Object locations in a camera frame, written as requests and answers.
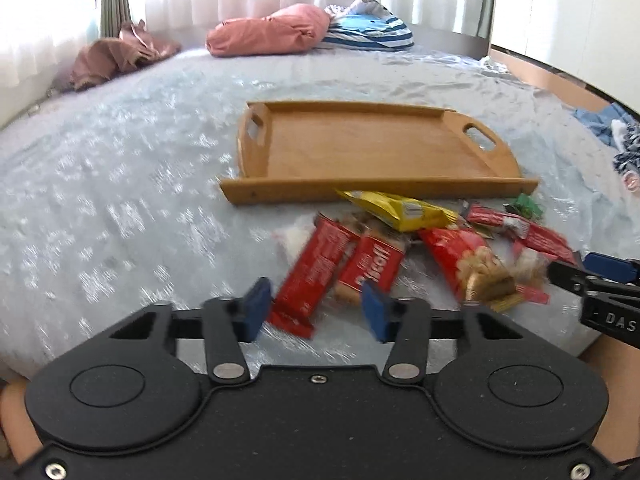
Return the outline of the clear red biscuit packet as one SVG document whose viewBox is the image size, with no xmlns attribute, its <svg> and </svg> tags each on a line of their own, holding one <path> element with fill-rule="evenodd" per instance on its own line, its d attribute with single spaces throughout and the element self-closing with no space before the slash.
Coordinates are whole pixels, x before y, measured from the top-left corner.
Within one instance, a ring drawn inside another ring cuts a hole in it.
<svg viewBox="0 0 640 480">
<path fill-rule="evenodd" d="M 547 269 L 553 256 L 526 247 L 519 240 L 512 245 L 512 256 L 510 272 L 516 284 L 541 287 L 547 281 Z"/>
</svg>

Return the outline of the red Biscoff packet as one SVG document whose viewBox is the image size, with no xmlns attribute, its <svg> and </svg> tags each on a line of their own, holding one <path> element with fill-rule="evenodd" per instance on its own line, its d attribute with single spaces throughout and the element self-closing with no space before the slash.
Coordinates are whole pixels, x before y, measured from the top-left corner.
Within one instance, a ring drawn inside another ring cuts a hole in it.
<svg viewBox="0 0 640 480">
<path fill-rule="evenodd" d="M 359 304 L 362 286 L 373 282 L 389 292 L 396 281 L 407 244 L 402 238 L 368 231 L 360 237 L 354 252 L 338 274 L 333 295 L 338 301 Z"/>
</svg>

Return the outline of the red nut snack bag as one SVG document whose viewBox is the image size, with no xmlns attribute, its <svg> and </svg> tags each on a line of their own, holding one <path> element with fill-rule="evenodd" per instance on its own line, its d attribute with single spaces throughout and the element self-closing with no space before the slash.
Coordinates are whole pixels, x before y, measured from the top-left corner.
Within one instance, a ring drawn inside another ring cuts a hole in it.
<svg viewBox="0 0 640 480">
<path fill-rule="evenodd" d="M 476 302 L 496 312 L 519 304 L 548 304 L 550 295 L 541 287 L 518 285 L 504 261 L 477 232 L 467 229 L 424 229 L 423 245 L 444 274 L 454 296 L 462 304 Z"/>
</svg>

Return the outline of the green snack packet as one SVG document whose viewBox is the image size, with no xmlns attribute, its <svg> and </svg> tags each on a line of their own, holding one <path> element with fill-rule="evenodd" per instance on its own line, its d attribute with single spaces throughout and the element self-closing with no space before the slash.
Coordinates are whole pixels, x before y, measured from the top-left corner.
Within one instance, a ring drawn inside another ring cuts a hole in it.
<svg viewBox="0 0 640 480">
<path fill-rule="evenodd" d="M 533 222 L 541 220 L 544 216 L 544 211 L 534 201 L 533 197 L 525 193 L 521 193 L 518 197 L 504 204 L 503 208 L 509 214 L 517 214 Z"/>
</svg>

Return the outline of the yellow snack packet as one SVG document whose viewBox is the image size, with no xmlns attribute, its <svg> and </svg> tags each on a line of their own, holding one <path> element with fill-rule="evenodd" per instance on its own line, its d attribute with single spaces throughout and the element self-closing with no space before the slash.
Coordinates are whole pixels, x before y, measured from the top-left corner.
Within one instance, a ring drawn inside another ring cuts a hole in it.
<svg viewBox="0 0 640 480">
<path fill-rule="evenodd" d="M 446 228 L 459 220 L 455 211 L 415 198 L 371 191 L 337 191 L 337 194 L 401 233 Z"/>
</svg>

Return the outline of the dark red wafer packet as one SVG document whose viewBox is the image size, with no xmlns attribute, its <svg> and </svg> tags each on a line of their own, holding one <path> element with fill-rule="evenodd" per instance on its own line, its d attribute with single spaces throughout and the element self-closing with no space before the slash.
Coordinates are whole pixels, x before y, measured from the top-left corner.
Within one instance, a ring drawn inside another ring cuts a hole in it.
<svg viewBox="0 0 640 480">
<path fill-rule="evenodd" d="M 273 299 L 268 322 L 293 336 L 310 339 L 314 333 L 311 317 L 347 251 L 359 239 L 354 226 L 318 214 L 309 240 Z"/>
</svg>

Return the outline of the white marshmallow packet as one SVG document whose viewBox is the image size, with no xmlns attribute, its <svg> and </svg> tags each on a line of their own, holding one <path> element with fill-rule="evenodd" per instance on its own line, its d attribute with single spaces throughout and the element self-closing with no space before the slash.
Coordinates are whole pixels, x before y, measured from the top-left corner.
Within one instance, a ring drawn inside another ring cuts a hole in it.
<svg viewBox="0 0 640 480">
<path fill-rule="evenodd" d="M 296 261 L 316 230 L 315 216 L 301 216 L 273 232 L 278 251 L 289 266 Z"/>
</svg>

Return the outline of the blue clothes pile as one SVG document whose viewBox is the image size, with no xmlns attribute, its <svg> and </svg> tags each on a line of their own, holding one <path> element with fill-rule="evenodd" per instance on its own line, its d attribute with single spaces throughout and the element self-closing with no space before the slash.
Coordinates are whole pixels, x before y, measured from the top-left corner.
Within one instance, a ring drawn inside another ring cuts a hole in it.
<svg viewBox="0 0 640 480">
<path fill-rule="evenodd" d="M 611 103 L 592 112 L 576 108 L 573 116 L 609 148 L 614 148 L 612 166 L 625 188 L 639 192 L 639 122 L 620 104 Z"/>
</svg>

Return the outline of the wooden serving tray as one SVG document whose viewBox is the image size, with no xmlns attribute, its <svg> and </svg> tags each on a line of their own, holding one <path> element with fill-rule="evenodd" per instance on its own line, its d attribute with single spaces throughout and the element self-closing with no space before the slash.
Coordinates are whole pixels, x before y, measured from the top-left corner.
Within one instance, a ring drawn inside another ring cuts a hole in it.
<svg viewBox="0 0 640 480">
<path fill-rule="evenodd" d="M 342 191 L 515 197 L 539 183 L 493 131 L 446 108 L 250 102 L 236 143 L 240 175 L 220 184 L 235 205 L 334 202 Z"/>
</svg>

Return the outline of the white wardrobe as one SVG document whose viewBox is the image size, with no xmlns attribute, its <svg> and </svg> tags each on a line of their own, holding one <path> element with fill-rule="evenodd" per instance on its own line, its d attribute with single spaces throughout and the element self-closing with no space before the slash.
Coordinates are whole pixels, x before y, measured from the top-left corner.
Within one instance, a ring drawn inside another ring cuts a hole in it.
<svg viewBox="0 0 640 480">
<path fill-rule="evenodd" d="M 639 0 L 495 0 L 491 43 L 639 110 Z"/>
</svg>

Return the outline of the blue striped pillow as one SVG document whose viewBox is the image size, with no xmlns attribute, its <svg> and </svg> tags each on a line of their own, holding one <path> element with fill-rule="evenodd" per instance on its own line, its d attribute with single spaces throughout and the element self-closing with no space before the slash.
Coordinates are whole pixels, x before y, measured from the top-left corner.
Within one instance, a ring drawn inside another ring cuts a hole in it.
<svg viewBox="0 0 640 480">
<path fill-rule="evenodd" d="M 324 10 L 330 24 L 319 48 L 396 52 L 414 45 L 407 24 L 378 0 L 354 0 L 349 6 L 331 4 Z"/>
</svg>

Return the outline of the pink pillow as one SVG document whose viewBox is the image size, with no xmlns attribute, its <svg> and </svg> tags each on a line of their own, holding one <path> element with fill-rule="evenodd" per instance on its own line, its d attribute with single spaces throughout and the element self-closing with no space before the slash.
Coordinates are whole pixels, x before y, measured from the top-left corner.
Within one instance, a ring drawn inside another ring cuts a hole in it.
<svg viewBox="0 0 640 480">
<path fill-rule="evenodd" d="M 309 3 L 296 3 L 263 18 L 232 18 L 207 33 L 205 47 L 217 58 L 303 53 L 317 47 L 331 18 Z"/>
</svg>

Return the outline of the mauve crumpled cloth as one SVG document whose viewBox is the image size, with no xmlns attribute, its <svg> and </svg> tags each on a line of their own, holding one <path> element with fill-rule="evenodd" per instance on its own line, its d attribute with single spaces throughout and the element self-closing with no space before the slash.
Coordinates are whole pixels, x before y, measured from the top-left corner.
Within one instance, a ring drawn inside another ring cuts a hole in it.
<svg viewBox="0 0 640 480">
<path fill-rule="evenodd" d="M 152 35 L 143 20 L 126 21 L 117 37 L 83 47 L 70 71 L 70 88 L 82 91 L 163 62 L 182 50 L 177 41 Z"/>
</svg>

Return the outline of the wooden bed frame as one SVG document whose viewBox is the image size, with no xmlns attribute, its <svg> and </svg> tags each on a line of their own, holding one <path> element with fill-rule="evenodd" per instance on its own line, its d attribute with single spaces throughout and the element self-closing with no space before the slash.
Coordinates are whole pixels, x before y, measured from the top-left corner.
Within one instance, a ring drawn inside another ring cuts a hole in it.
<svg viewBox="0 0 640 480">
<path fill-rule="evenodd" d="M 495 48 L 490 48 L 488 55 L 493 61 L 504 64 L 520 81 L 552 93 L 566 105 L 598 112 L 611 103 L 610 99 L 601 96 L 589 89 L 584 82 L 567 74 L 557 74 L 548 68 L 527 61 L 525 58 Z"/>
</svg>

